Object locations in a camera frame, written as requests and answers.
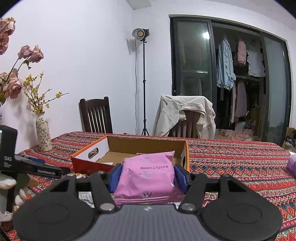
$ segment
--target chair backrest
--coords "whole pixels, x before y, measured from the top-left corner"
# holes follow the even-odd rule
[[[186,120],[180,120],[170,130],[170,137],[183,137],[183,138],[198,138],[196,123],[200,118],[200,113],[185,110]]]
[[[80,110],[86,132],[113,133],[108,97],[81,99]]]

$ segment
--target light stand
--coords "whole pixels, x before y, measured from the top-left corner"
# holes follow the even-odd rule
[[[147,128],[146,128],[146,96],[145,96],[145,43],[147,43],[146,41],[146,38],[143,38],[141,39],[140,41],[143,42],[143,96],[144,96],[144,128],[143,128],[143,131],[142,131],[142,136],[146,136],[146,133],[147,135],[149,135],[148,131],[147,131]]]

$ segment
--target closet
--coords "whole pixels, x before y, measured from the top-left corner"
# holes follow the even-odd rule
[[[246,140],[282,144],[291,106],[285,41],[225,20],[173,17],[171,42],[172,93],[209,99],[217,138],[243,130]]]

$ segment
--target patterned tablecloth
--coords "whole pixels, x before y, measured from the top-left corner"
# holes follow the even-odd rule
[[[71,132],[54,138],[53,149],[49,152],[42,153],[34,147],[21,154],[44,159],[50,164],[72,168],[71,154],[102,135]],[[160,139],[161,137],[143,138]],[[276,205],[282,213],[283,226],[276,240],[296,240],[296,179],[286,169],[290,156],[288,151],[276,144],[265,142],[188,139],[188,143],[190,172],[201,172],[217,178],[227,173],[242,181]],[[51,178],[34,177],[39,179],[39,185],[29,189],[29,198],[36,196],[55,181]],[[206,193],[203,205],[216,198],[217,193]],[[11,240],[20,240],[10,222],[3,223],[2,227]]]

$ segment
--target ceramic vase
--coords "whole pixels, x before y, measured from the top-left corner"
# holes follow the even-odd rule
[[[50,139],[47,120],[44,118],[44,112],[37,116],[36,133],[40,151],[50,151],[52,149],[52,141]]]

